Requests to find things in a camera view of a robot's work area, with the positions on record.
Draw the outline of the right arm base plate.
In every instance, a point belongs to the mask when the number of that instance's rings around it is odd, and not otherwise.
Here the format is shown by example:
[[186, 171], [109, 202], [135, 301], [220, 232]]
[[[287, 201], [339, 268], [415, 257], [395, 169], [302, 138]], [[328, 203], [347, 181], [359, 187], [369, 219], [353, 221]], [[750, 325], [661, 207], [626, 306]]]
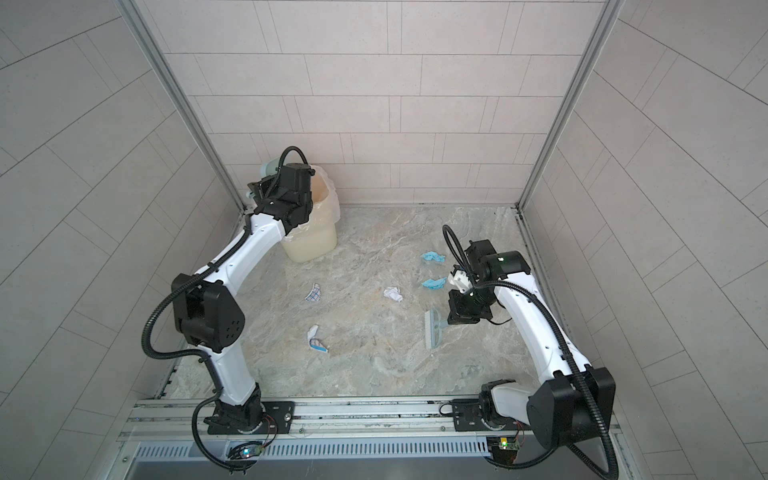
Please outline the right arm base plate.
[[499, 430], [500, 426], [489, 424], [482, 416], [481, 401], [478, 398], [453, 399], [449, 402], [451, 417], [457, 432], [481, 432]]

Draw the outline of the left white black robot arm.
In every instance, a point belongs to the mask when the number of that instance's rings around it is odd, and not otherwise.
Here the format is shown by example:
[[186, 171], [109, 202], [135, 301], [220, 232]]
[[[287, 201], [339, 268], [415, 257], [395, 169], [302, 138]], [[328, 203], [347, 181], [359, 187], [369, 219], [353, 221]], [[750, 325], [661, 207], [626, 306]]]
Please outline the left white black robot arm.
[[[141, 347], [148, 357], [195, 356], [205, 365], [215, 389], [214, 413], [206, 420], [214, 433], [250, 433], [263, 422], [260, 387], [239, 343], [246, 318], [235, 296], [264, 255], [308, 222], [315, 173], [299, 147], [287, 147], [276, 172], [250, 184], [255, 208], [246, 215], [242, 232], [196, 274], [178, 275], [143, 328]], [[184, 350], [161, 352], [152, 345], [154, 325], [167, 307], [188, 344]]]

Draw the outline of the beige trash bin with bag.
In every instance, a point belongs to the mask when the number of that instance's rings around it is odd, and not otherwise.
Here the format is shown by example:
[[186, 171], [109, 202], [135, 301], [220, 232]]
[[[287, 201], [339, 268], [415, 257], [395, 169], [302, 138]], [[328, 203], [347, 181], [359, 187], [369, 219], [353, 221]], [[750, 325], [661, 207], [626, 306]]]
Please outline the beige trash bin with bag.
[[246, 251], [258, 262], [275, 245], [280, 244], [288, 257], [297, 263], [314, 260], [332, 251], [337, 245], [336, 223], [340, 219], [338, 196], [326, 172], [315, 170], [311, 180], [313, 208], [309, 221], [286, 234], [280, 221], [266, 214], [256, 214], [250, 220], [252, 233], [246, 241]]

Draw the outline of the grey-green hand brush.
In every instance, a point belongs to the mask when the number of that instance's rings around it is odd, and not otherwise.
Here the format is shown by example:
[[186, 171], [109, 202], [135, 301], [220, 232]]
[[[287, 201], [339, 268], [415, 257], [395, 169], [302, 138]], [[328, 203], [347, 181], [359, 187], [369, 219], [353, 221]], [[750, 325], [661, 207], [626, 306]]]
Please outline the grey-green hand brush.
[[424, 314], [425, 346], [436, 349], [443, 339], [443, 331], [448, 327], [447, 318], [431, 308]]

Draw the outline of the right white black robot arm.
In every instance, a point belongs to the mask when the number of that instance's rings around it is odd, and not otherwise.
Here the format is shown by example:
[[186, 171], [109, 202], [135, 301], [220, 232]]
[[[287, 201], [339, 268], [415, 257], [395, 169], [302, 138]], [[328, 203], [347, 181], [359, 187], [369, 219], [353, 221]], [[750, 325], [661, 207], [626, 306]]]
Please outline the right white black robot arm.
[[488, 240], [463, 247], [449, 225], [442, 234], [456, 263], [447, 281], [449, 312], [425, 315], [425, 341], [438, 346], [443, 330], [493, 320], [499, 304], [520, 332], [537, 372], [536, 390], [513, 380], [482, 386], [476, 405], [482, 425], [501, 431], [514, 425], [517, 434], [530, 428], [543, 451], [522, 461], [518, 437], [497, 437], [488, 463], [505, 470], [539, 465], [564, 447], [601, 479], [616, 479], [620, 469], [610, 437], [616, 383], [607, 368], [595, 368], [568, 338], [522, 254], [498, 252]]

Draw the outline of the grey-green plastic dustpan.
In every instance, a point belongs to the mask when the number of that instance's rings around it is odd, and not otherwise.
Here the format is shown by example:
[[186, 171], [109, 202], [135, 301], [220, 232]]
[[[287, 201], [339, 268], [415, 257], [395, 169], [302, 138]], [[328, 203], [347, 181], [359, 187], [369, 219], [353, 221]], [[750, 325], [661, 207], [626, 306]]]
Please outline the grey-green plastic dustpan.
[[260, 166], [259, 173], [260, 178], [265, 179], [267, 177], [276, 175], [282, 163], [279, 158], [272, 159]]

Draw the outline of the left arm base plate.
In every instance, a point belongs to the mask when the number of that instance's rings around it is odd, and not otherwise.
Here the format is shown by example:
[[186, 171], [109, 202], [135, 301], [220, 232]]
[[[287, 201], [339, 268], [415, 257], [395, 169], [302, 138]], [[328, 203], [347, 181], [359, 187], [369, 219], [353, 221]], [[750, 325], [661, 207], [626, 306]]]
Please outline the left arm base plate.
[[260, 401], [247, 405], [215, 402], [213, 414], [203, 422], [211, 435], [287, 434], [293, 420], [295, 403]]

